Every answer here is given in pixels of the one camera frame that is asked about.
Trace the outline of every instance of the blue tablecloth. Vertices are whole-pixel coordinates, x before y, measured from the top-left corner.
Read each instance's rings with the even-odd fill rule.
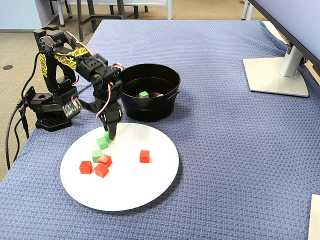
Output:
[[[82,111],[72,127],[32,133],[0,185],[0,239],[308,238],[311,194],[320,194],[320,87],[301,66],[310,98],[250,92],[243,58],[286,50],[261,21],[104,20],[88,47],[110,64],[156,63],[180,74],[173,114],[148,123],[176,145],[177,176],[128,211],[73,200],[61,160],[101,126]]]

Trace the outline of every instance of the wire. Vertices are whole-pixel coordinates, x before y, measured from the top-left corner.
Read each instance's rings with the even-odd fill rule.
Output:
[[[78,79],[76,80],[75,83],[73,83],[73,84],[71,84],[71,85],[72,85],[72,86],[77,85],[77,84],[79,83],[79,80],[80,80],[80,75],[78,74]]]
[[[102,63],[103,67],[104,67],[104,74],[107,73],[107,66],[106,64],[104,63],[104,61],[102,61],[100,58],[96,58],[96,60],[100,63]]]
[[[306,64],[308,62],[308,58],[306,56],[302,56],[300,64]]]
[[[68,34],[70,34],[70,36],[75,39],[75,41],[76,41],[77,44],[80,44],[81,46],[83,46],[83,47],[89,52],[89,54],[90,54],[91,56],[94,55],[93,52],[90,51],[89,48],[87,48],[86,45],[84,45],[84,44],[82,44],[81,42],[79,42],[79,40],[78,40],[72,33],[68,32],[68,31],[66,31],[66,32],[67,32]]]
[[[97,118],[97,117],[99,116],[99,114],[102,113],[103,110],[105,110],[105,108],[107,107],[107,105],[108,105],[109,102],[110,102],[110,99],[111,99],[111,87],[110,87],[110,82],[109,82],[109,84],[108,84],[108,92],[109,92],[108,101],[106,101],[105,105],[101,108],[101,110],[96,113],[95,118]]]
[[[19,125],[19,123],[21,122],[21,120],[25,117],[26,115],[26,109],[27,109],[27,106],[26,106],[26,98],[24,96],[24,91],[27,87],[27,85],[29,84],[29,82],[31,81],[31,79],[34,77],[35,75],[35,72],[36,72],[36,68],[37,68],[37,59],[38,59],[38,56],[40,54],[44,54],[44,53],[48,53],[48,51],[39,51],[36,55],[35,55],[35,58],[34,58],[34,65],[33,65],[33,70],[32,70],[32,74],[31,76],[29,77],[29,79],[25,82],[24,86],[23,86],[23,89],[21,91],[21,98],[22,98],[22,103],[23,103],[23,112],[22,112],[22,115],[21,117],[19,118],[19,120],[16,122],[15,126],[14,126],[14,134],[15,134],[15,138],[16,138],[16,143],[17,143],[17,150],[16,150],[16,153],[15,153],[15,156],[14,156],[14,159],[13,161],[15,161],[17,159],[17,156],[19,154],[19,150],[20,150],[20,141],[19,141],[19,136],[18,136],[18,133],[17,133],[17,127]]]
[[[119,68],[119,69],[121,69],[121,71],[125,68],[121,63],[118,63],[118,62],[113,64],[112,67]]]
[[[11,114],[8,126],[6,128],[6,135],[5,135],[5,158],[6,158],[6,165],[8,167],[8,171],[10,170],[10,160],[9,160],[9,133],[10,133],[10,127],[12,120],[14,119],[14,116],[16,112],[18,111],[19,107],[16,106],[15,109],[13,110],[13,113]]]
[[[86,87],[84,87],[82,90],[80,90],[79,92],[78,92],[78,95],[80,95],[80,93],[82,93],[83,91],[85,91],[85,90],[87,90],[88,88],[90,88],[91,86],[92,86],[92,82],[88,85],[88,86],[86,86]]]
[[[24,111],[24,106],[22,104],[22,99],[21,99],[21,107],[19,108],[20,116],[22,116],[23,111]],[[28,139],[29,138],[29,127],[28,127],[28,122],[27,122],[26,116],[24,116],[24,118],[22,118],[21,122],[22,122],[23,129],[25,131],[26,139]]]

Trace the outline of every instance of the cube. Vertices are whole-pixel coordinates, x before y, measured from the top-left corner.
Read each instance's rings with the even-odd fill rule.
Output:
[[[109,137],[109,132],[105,131],[105,133],[103,134],[104,138],[106,139],[106,141],[108,142],[108,144],[110,144],[112,142],[112,140]]]
[[[96,144],[98,145],[98,147],[102,150],[102,149],[106,149],[108,147],[108,141],[105,139],[105,137],[100,137],[96,140]]]
[[[150,151],[141,150],[140,152],[140,163],[148,164],[150,161]]]
[[[109,167],[112,164],[111,157],[108,155],[102,154],[102,156],[98,159],[98,163],[105,164]]]
[[[105,175],[109,172],[108,166],[103,163],[98,163],[98,165],[94,168],[95,175],[104,178]]]
[[[139,98],[147,99],[147,98],[149,98],[149,94],[146,91],[140,92],[139,93]]]
[[[101,150],[92,151],[93,163],[97,164],[98,163],[98,159],[101,157],[101,155],[102,155],[102,151]]]
[[[79,169],[81,174],[90,174],[92,170],[91,161],[82,161]]]

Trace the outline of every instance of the yellow label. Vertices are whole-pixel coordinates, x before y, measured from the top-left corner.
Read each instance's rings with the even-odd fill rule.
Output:
[[[46,55],[41,53],[39,55],[39,57],[40,57],[41,72],[42,72],[43,76],[45,76],[47,78],[48,77],[47,76],[48,68],[47,68],[47,64],[46,64]]]
[[[87,53],[88,53],[88,51],[84,47],[79,47],[79,48],[75,49],[74,51],[68,52],[66,55],[79,57],[79,56],[82,56]],[[76,70],[77,62],[74,61],[73,57],[55,55],[54,58],[57,59],[63,65],[67,65],[71,69]]]

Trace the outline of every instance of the green block in bucket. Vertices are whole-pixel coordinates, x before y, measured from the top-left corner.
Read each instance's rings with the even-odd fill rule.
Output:
[[[149,94],[146,91],[140,92],[139,93],[139,98],[148,99],[149,98]]]

